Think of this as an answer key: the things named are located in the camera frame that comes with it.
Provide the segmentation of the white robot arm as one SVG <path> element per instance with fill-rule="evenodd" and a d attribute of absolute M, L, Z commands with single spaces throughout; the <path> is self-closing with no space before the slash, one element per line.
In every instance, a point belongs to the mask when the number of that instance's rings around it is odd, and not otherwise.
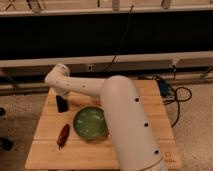
<path fill-rule="evenodd" d="M 159 143 L 135 83 L 121 75 L 109 78 L 71 77 L 57 64 L 45 83 L 65 98 L 70 91 L 100 99 L 121 171 L 168 171 Z"/>

